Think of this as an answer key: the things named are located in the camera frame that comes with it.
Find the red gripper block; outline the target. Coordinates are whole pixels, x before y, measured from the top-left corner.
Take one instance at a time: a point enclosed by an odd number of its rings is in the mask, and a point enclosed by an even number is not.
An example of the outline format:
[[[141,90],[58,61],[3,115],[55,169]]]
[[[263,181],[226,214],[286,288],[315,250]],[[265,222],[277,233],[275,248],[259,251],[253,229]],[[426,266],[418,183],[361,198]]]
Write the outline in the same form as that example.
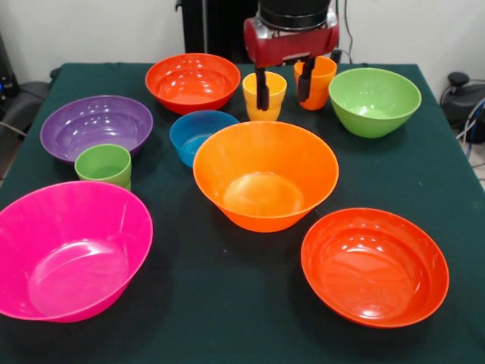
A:
[[[339,39],[339,25],[322,26],[303,32],[273,30],[257,17],[246,19],[243,35],[249,59],[256,66],[257,109],[269,109],[269,88],[266,67],[279,66],[287,61],[307,58],[302,62],[297,97],[305,102],[310,94],[311,73],[315,57],[332,52]]]

